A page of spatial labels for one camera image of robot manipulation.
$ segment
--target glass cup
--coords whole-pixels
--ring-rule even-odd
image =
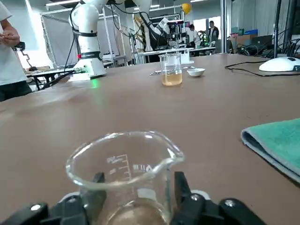
[[[158,132],[113,133],[78,148],[66,171],[81,187],[91,224],[167,225],[173,206],[170,168],[184,158]]]
[[[165,86],[174,86],[182,83],[180,53],[160,55],[161,76]]]

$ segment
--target glass rim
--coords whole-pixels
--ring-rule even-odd
[[[166,53],[166,54],[162,54],[162,55],[158,55],[160,58],[161,57],[166,57],[166,56],[179,56],[181,55],[181,53]]]
[[[87,181],[79,177],[75,173],[74,164],[76,157],[80,156],[82,153],[87,151],[91,148],[91,146],[94,143],[98,143],[104,140],[112,139],[120,135],[130,134],[130,133],[144,133],[144,134],[155,134],[161,138],[163,138],[166,143],[172,146],[172,148],[175,150],[175,152],[178,152],[178,154],[173,154],[173,156],[170,155],[170,157],[163,159],[161,162],[159,162],[151,171],[145,172],[142,175],[138,177],[134,177],[129,181],[113,181],[109,183],[95,183],[92,181]],[[154,178],[160,171],[165,169],[167,166],[175,165],[179,162],[182,162],[185,160],[184,153],[165,135],[163,135],[160,132],[156,131],[126,131],[126,132],[120,132],[120,133],[112,133],[112,134],[106,134],[100,138],[94,139],[91,142],[84,143],[79,148],[75,150],[75,152],[72,153],[72,155],[68,158],[66,162],[66,173],[67,176],[78,186],[87,188],[89,190],[108,190],[108,189],[118,189],[121,187],[125,187],[128,185],[133,185],[135,183],[146,181]]]

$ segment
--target green towel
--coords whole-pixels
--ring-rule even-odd
[[[245,145],[300,183],[300,119],[249,127],[241,132]]]

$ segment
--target ceiling light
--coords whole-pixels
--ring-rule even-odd
[[[58,1],[58,2],[54,2],[54,3],[47,3],[46,6],[58,6],[58,5],[63,5],[63,4],[76,3],[76,2],[80,2],[80,0]]]
[[[151,8],[156,8],[156,7],[159,7],[159,5],[151,5],[150,7],[151,7]]]
[[[205,0],[191,0],[191,2],[197,2],[197,1],[205,1]]]

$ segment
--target brown table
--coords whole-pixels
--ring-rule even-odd
[[[261,60],[194,58],[205,77],[179,87],[149,74],[159,63],[108,69],[108,76],[58,84],[0,104],[0,221],[31,202],[55,204],[77,190],[67,157],[80,144],[124,130],[157,130],[186,154],[174,169],[214,201],[235,197],[270,225],[300,221],[300,189],[240,140],[243,128],[300,117],[300,77],[257,77],[224,66]],[[245,65],[256,69],[259,65]]]

